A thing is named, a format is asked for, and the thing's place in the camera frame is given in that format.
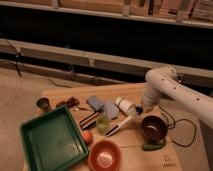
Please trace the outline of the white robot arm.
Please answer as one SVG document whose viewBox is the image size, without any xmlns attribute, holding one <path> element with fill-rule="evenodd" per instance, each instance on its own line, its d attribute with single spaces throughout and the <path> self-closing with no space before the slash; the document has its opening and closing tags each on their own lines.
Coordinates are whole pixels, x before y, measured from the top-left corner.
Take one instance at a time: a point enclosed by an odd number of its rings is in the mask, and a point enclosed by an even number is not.
<svg viewBox="0 0 213 171">
<path fill-rule="evenodd" d="M 145 110 L 158 105 L 161 94 L 182 104 L 213 129 L 213 98 L 181 85 L 172 66 L 150 69 L 145 75 L 146 85 L 141 98 Z"/>
</svg>

